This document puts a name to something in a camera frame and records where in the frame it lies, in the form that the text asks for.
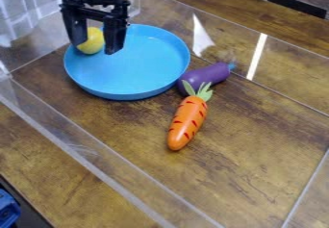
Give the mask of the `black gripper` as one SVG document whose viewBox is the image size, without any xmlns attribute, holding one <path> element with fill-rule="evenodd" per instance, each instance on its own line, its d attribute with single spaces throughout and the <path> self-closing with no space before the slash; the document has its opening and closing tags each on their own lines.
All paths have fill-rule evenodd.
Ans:
<svg viewBox="0 0 329 228">
<path fill-rule="evenodd" d="M 114 8 L 106 16 L 85 6 L 102 6 L 103 8 L 114 6 Z M 85 19 L 102 20 L 104 18 L 106 54 L 112 55 L 118 52 L 123 48 L 126 39 L 128 6 L 127 0 L 61 0 L 60 12 L 72 45 L 79 46 L 87 40 Z"/>
</svg>

